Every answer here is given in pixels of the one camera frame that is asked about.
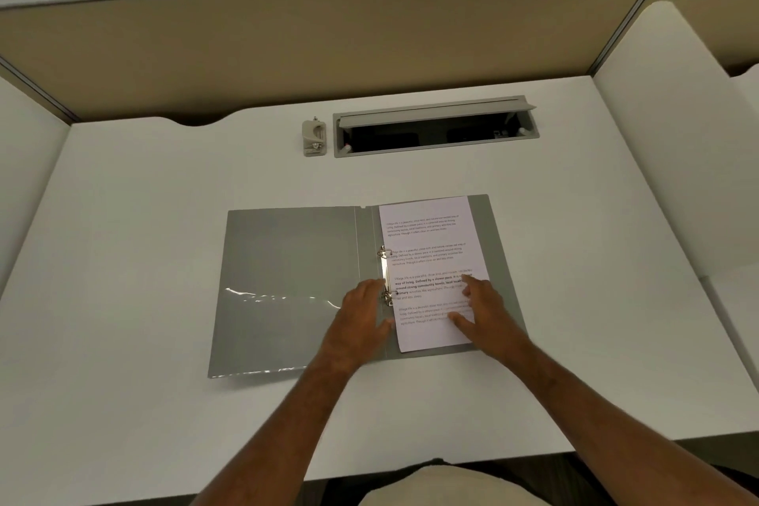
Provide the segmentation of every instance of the gray binder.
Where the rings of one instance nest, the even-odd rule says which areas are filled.
[[[487,194],[468,200],[490,281],[524,328],[490,200]],[[208,377],[305,368],[346,292],[383,276],[382,246],[379,206],[230,211]],[[378,300],[377,320],[390,316],[393,308]],[[393,331],[378,359],[473,348],[402,353]]]

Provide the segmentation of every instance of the floor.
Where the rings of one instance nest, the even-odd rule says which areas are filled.
[[[709,463],[727,466],[759,478],[759,432],[694,438],[679,442]],[[579,476],[566,454],[550,454],[500,461],[541,492],[553,506],[610,506]],[[305,482],[295,506],[319,506],[326,480]],[[193,495],[122,502],[119,506],[187,506]]]

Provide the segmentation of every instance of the hand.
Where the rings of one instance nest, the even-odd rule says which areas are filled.
[[[448,318],[474,346],[513,369],[525,350],[532,346],[530,339],[508,315],[501,295],[490,281],[481,281],[467,274],[462,274],[461,280],[467,283],[461,293],[469,298],[474,323],[458,312],[450,312]]]
[[[393,319],[376,325],[377,297],[385,281],[368,280],[348,292],[319,348],[316,360],[352,375],[387,340]]]

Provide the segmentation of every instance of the forearm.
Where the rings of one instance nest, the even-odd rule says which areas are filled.
[[[289,506],[350,373],[316,358],[193,506]]]
[[[602,398],[534,346],[512,362],[619,506],[759,504],[753,495]]]

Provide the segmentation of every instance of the white paper sheet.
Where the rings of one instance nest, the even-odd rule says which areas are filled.
[[[379,218],[401,352],[469,342],[448,319],[474,319],[461,275],[488,278],[467,197],[387,204]]]

